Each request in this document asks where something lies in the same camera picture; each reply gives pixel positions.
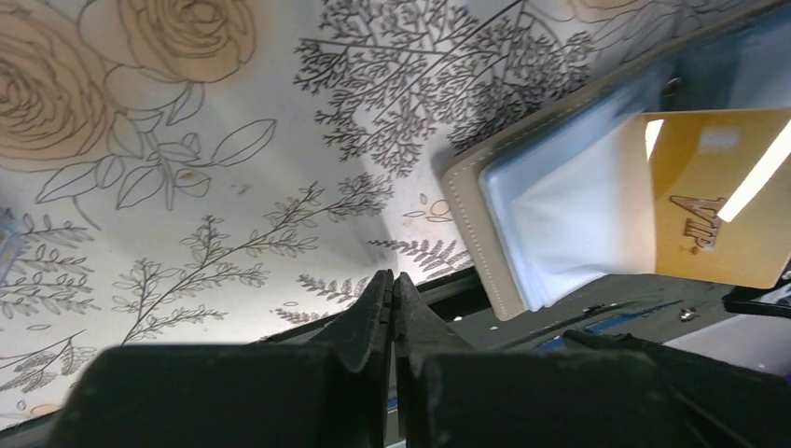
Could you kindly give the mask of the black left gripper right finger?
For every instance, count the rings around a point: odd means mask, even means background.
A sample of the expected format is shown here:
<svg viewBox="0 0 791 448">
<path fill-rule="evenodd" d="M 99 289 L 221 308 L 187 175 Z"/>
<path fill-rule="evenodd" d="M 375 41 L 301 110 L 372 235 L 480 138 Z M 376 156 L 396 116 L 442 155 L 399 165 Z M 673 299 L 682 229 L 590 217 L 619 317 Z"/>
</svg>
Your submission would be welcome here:
<svg viewBox="0 0 791 448">
<path fill-rule="evenodd" d="M 398 411 L 409 447 L 693 447 L 658 367 L 628 351 L 480 351 L 394 284 Z"/>
</svg>

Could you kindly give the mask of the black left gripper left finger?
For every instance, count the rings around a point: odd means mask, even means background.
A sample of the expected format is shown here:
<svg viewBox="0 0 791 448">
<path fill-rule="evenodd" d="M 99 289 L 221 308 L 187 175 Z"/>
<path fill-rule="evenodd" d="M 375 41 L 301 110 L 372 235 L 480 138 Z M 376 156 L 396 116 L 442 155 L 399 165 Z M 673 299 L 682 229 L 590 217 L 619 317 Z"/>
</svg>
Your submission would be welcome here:
<svg viewBox="0 0 791 448">
<path fill-rule="evenodd" d="M 103 351 L 49 447 L 381 447 L 394 276 L 301 343 L 140 344 Z"/>
</svg>

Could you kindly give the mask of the grey leather card holder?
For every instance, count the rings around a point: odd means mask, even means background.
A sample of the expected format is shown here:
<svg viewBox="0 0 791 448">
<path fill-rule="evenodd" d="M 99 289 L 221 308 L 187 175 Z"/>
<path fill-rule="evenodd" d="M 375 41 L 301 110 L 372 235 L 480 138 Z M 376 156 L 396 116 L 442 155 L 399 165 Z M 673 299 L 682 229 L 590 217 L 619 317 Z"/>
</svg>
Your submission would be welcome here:
<svg viewBox="0 0 791 448">
<path fill-rule="evenodd" d="M 607 275 L 657 274 L 646 113 L 787 108 L 790 5 L 629 56 L 456 157 L 442 187 L 495 315 L 549 307 Z"/>
</svg>

